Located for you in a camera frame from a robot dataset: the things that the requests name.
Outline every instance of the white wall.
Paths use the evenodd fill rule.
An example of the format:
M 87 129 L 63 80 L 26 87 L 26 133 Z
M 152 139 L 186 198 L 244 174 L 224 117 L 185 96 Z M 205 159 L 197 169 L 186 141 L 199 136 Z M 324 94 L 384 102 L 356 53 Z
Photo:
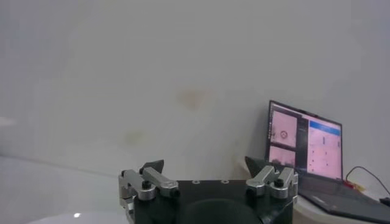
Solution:
M 238 158 L 264 155 L 275 99 L 342 122 L 344 172 L 390 187 L 390 1 L 0 4 L 2 155 L 239 177 Z

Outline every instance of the white surface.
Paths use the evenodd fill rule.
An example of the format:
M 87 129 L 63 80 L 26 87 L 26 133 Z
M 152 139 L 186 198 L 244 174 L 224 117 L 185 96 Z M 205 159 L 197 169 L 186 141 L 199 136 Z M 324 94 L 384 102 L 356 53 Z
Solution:
M 0 154 L 113 176 L 163 158 L 171 178 L 238 178 L 238 157 L 264 154 L 275 99 L 342 122 L 344 173 L 361 165 L 390 187 L 388 8 L 3 0 L 0 116 L 15 123 Z M 382 192 L 364 172 L 351 180 Z M 36 213 L 60 212 L 48 209 Z
M 84 220 L 83 214 L 91 211 L 125 217 L 117 178 L 0 157 L 0 183 L 1 223 L 75 213 L 81 213 Z
M 74 214 L 63 214 L 47 217 L 29 224 L 129 224 L 125 215 L 109 212 L 88 212 L 80 214 L 77 218 Z

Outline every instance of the laptop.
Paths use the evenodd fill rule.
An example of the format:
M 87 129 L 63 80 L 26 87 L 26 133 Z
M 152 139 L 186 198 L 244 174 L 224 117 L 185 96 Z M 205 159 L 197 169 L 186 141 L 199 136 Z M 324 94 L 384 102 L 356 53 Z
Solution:
M 344 185 L 342 125 L 271 100 L 266 160 L 294 167 L 299 194 L 325 212 L 390 224 L 390 208 Z

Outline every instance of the black screw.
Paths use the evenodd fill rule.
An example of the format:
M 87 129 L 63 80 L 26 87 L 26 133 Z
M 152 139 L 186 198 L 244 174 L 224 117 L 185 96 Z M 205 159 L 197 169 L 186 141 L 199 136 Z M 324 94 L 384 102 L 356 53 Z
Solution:
M 275 187 L 283 187 L 285 185 L 285 182 L 282 179 L 277 179 L 274 181 Z
M 144 190 L 149 189 L 149 188 L 151 188 L 151 186 L 152 186 L 151 182 L 149 182 L 147 180 L 142 181 L 142 189 L 144 189 Z

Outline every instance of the wall stain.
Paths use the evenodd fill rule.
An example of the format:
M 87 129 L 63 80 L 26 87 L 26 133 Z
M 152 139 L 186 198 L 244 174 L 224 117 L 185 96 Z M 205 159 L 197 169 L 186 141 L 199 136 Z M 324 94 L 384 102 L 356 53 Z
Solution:
M 140 145 L 145 141 L 146 134 L 143 131 L 128 131 L 124 135 L 124 142 L 127 145 L 136 146 Z
M 190 111 L 197 111 L 210 95 L 208 91 L 188 89 L 177 94 L 177 102 Z

